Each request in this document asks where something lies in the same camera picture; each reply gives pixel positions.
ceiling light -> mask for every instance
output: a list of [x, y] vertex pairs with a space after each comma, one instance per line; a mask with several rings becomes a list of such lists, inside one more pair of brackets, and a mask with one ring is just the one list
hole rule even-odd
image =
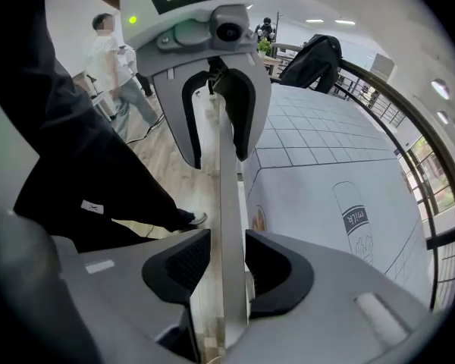
[[441, 78], [437, 78], [431, 82], [431, 86], [436, 92], [442, 96], [444, 99], [448, 100], [450, 98], [450, 90], [448, 90], [448, 85]]
[[353, 26], [354, 24], [356, 24], [355, 21], [351, 21], [351, 20], [336, 20], [335, 23], [339, 23], [339, 24], [350, 24], [351, 26]]
[[440, 118], [440, 120], [443, 121], [443, 124], [448, 124], [447, 112], [439, 111], [439, 112], [437, 112], [437, 116]]

camera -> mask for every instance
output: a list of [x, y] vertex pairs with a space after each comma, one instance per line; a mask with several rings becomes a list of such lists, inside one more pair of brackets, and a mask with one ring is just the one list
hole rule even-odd
[[242, 34], [241, 27], [233, 23], [225, 23], [219, 26], [217, 35], [220, 40], [225, 42], [236, 42]]

grid pattern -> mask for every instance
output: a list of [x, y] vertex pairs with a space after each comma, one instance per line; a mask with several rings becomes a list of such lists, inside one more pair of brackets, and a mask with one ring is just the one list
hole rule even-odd
[[415, 264], [420, 260], [421, 253], [426, 251], [425, 243], [421, 242], [421, 238], [419, 238], [420, 232], [415, 231], [419, 222], [421, 220], [418, 218], [400, 253], [384, 273], [401, 286], [404, 286], [410, 277]]
[[276, 85], [256, 154], [260, 168], [394, 158], [384, 135], [352, 104]]
[[438, 248], [437, 304], [449, 307], [455, 298], [455, 242]]

person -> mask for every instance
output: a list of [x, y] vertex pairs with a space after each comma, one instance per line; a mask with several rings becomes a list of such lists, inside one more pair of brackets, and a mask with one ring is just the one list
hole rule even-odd
[[[119, 6], [119, 0], [105, 1]], [[20, 20], [11, 24], [0, 18], [2, 45], [14, 50], [0, 53], [0, 105], [39, 154], [15, 213], [39, 222], [51, 235], [71, 238], [79, 252], [148, 240], [113, 218], [169, 231], [205, 221], [205, 213], [176, 206], [96, 113], [86, 91], [74, 85], [55, 58], [45, 0], [8, 0], [2, 14]], [[20, 42], [13, 33], [22, 34]]]
[[110, 14], [96, 15], [93, 29], [96, 31], [96, 38], [87, 52], [86, 72], [96, 78], [100, 87], [110, 92], [111, 97], [118, 101], [115, 129], [126, 141], [130, 104], [138, 109], [149, 127], [156, 123], [158, 117], [133, 80], [133, 71], [120, 61], [121, 49], [113, 35], [115, 18]]
[[255, 33], [258, 36], [258, 43], [262, 38], [266, 38], [269, 42], [273, 42], [275, 38], [276, 29], [271, 25], [271, 19], [265, 17], [262, 24], [258, 24], [255, 29]]

cable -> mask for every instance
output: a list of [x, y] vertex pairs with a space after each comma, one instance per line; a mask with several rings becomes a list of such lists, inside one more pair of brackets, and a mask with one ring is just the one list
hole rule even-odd
[[221, 358], [221, 357], [220, 357], [220, 356], [217, 356], [217, 357], [215, 357], [214, 359], [212, 359], [210, 362], [208, 362], [207, 364], [211, 364], [211, 362], [214, 362], [214, 360], [217, 360], [217, 359], [219, 359], [219, 358]]
[[144, 137], [140, 137], [140, 138], [138, 138], [138, 139], [129, 140], [129, 141], [127, 142], [127, 144], [139, 142], [140, 140], [143, 140], [143, 139], [147, 138], [147, 136], [150, 134], [150, 132], [152, 132], [152, 130], [153, 130], [155, 127], [157, 127], [158, 125], [160, 125], [160, 124], [163, 122], [163, 120], [165, 120], [165, 115], [162, 113], [162, 114], [160, 115], [160, 117], [157, 119], [157, 121], [156, 121], [152, 126], [150, 126], [149, 130], [146, 132], [146, 134], [145, 134]]
[[145, 237], [150, 236], [150, 234], [152, 233], [152, 231], [153, 231], [154, 228], [155, 228], [155, 225], [152, 225], [152, 229], [150, 229], [149, 233], [147, 233]]

